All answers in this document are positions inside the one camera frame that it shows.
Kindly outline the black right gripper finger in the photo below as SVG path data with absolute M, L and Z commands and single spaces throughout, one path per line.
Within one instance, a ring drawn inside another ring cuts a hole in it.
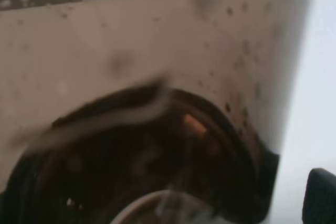
M 335 175 L 323 168 L 314 168 L 309 173 L 302 222 L 335 224 Z

